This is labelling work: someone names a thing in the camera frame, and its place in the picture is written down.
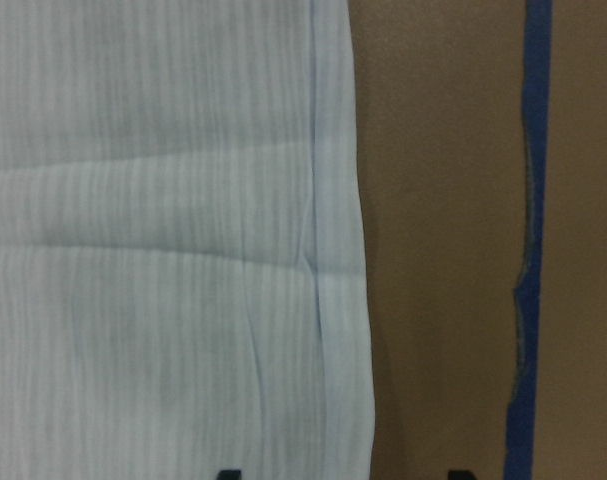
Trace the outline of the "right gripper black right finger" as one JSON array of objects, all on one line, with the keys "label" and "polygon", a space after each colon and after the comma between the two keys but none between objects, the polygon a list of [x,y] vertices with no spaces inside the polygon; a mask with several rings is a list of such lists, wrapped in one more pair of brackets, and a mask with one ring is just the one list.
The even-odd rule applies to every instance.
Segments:
[{"label": "right gripper black right finger", "polygon": [[447,480],[477,480],[476,475],[471,470],[449,470]]}]

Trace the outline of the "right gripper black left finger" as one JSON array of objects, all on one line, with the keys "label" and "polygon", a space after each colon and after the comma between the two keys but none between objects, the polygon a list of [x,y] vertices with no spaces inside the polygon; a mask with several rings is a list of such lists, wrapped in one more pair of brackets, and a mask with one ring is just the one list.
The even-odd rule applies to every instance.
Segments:
[{"label": "right gripper black left finger", "polygon": [[217,474],[217,480],[241,480],[241,471],[239,469],[224,469]]}]

